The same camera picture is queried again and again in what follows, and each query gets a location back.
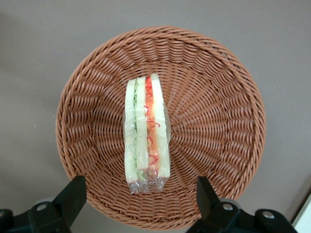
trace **black clamp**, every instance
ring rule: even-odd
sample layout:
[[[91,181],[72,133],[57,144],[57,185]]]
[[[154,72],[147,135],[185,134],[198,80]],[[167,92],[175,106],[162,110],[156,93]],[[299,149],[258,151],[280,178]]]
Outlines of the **black clamp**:
[[[198,177],[197,204],[202,217],[187,233],[297,233],[277,211],[261,209],[252,216],[221,202],[206,177]]]
[[[86,202],[86,179],[76,176],[52,202],[41,202],[13,217],[0,210],[0,233],[70,233]]]

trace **brown wicker basket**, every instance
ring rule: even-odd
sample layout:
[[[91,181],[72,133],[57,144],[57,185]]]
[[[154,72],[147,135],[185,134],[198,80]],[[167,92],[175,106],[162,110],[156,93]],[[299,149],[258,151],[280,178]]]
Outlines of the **brown wicker basket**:
[[[160,75],[171,120],[171,177],[164,191],[131,195],[124,174],[122,114],[129,79]],[[67,82],[56,121],[70,178],[85,175],[87,200],[135,227],[187,227],[200,217],[197,176],[236,199],[253,178],[265,140],[259,91],[217,41],[171,26],[121,34],[97,47]]]

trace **plastic wrap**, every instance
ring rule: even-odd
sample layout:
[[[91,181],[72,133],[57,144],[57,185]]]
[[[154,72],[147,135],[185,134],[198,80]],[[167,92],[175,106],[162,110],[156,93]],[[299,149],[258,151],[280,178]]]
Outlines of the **plastic wrap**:
[[[131,192],[162,191],[171,174],[171,126],[157,74],[128,82],[123,125],[125,176]]]

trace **white object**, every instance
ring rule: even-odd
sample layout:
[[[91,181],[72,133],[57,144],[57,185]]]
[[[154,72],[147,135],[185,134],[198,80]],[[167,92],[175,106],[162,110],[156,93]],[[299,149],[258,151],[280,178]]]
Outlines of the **white object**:
[[[146,77],[137,79],[137,104],[136,104],[136,158],[137,170],[146,170],[148,168],[148,147],[147,147],[147,119],[145,115]]]
[[[311,195],[308,197],[306,203],[293,222],[293,227],[298,233],[311,232]]]
[[[125,123],[124,123],[124,166],[125,176],[128,183],[134,183],[138,180],[136,172],[136,130],[135,130],[135,109],[134,109],[134,91],[136,80],[130,80],[126,87],[125,94]]]
[[[160,163],[158,174],[159,177],[168,178],[171,174],[169,142],[166,134],[164,99],[159,76],[157,74],[152,74],[151,82],[154,95],[153,110],[155,114],[155,122],[159,124],[159,127],[156,126],[155,128]]]

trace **gray floor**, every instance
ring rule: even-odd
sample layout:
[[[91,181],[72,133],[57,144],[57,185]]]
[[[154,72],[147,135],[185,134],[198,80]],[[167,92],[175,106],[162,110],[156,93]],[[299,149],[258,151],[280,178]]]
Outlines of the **gray floor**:
[[[271,208],[291,219],[311,186],[311,1],[85,2],[0,2],[0,208],[21,213],[68,183],[55,115],[82,59],[122,32],[174,25],[215,38],[249,69],[265,103],[267,136],[239,203],[251,214]],[[144,232],[89,204],[72,231]]]

